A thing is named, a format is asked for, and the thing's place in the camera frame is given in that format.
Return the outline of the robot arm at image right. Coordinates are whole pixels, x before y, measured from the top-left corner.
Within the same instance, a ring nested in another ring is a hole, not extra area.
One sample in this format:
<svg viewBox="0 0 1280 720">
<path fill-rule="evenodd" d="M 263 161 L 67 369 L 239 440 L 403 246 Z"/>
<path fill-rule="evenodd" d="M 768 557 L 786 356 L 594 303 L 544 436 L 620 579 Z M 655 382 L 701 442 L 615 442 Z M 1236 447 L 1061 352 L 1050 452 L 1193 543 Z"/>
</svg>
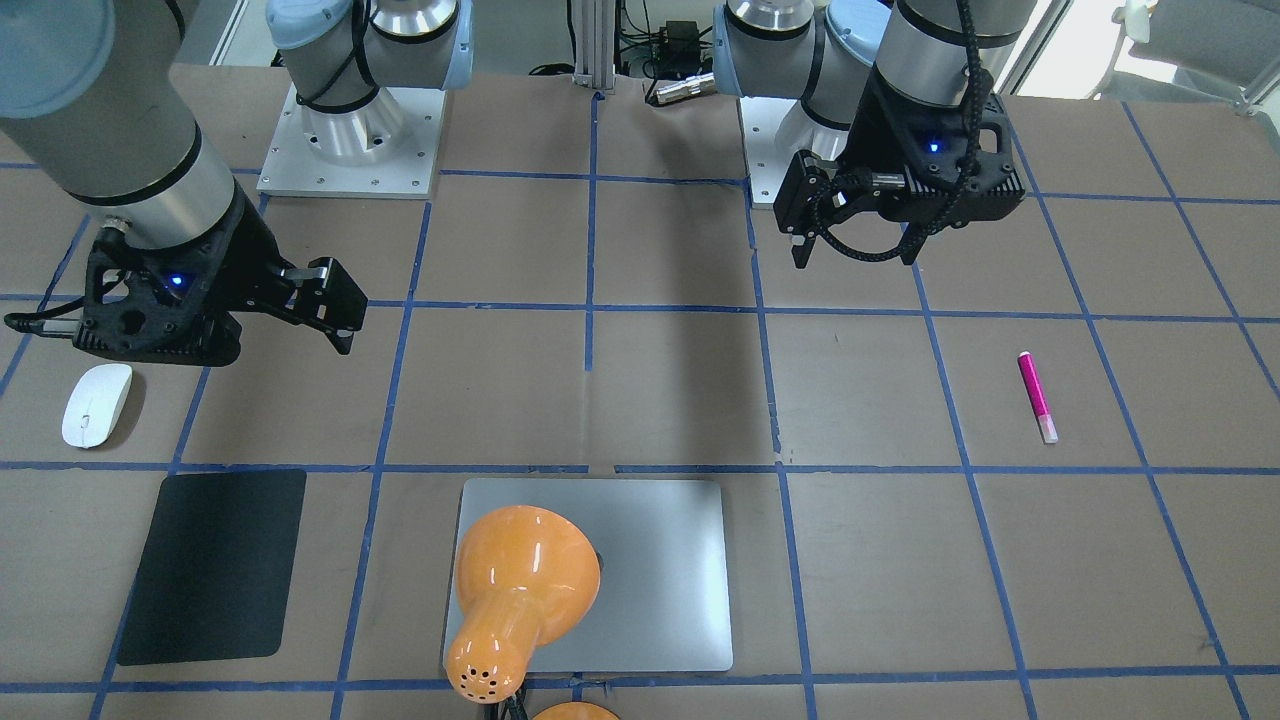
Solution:
<svg viewBox="0 0 1280 720">
<path fill-rule="evenodd" d="M 772 199 L 805 268 L 819 242 L 913 265 L 947 228 L 998 222 L 1027 188 L 995 72 L 1030 1 L 727 1 L 721 94 L 790 100 L 791 155 Z"/>
</svg>

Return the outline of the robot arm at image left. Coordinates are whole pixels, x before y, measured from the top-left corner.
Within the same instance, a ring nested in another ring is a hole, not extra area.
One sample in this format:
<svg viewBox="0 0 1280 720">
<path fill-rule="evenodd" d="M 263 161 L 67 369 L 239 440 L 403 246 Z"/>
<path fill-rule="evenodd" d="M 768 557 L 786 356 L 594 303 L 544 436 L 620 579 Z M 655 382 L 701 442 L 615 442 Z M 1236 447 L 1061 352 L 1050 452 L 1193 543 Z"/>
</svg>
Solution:
<svg viewBox="0 0 1280 720">
<path fill-rule="evenodd" d="M 14 331 L 115 361 L 225 366 L 238 313 L 347 355 L 366 293 L 334 258 L 285 260 L 169 70 L 193 1 L 5 1 L 3 133 L 99 223 L 84 293 Z M 470 1 L 270 1 L 291 74 L 259 188 L 424 199 L 445 91 L 474 69 Z"/>
</svg>

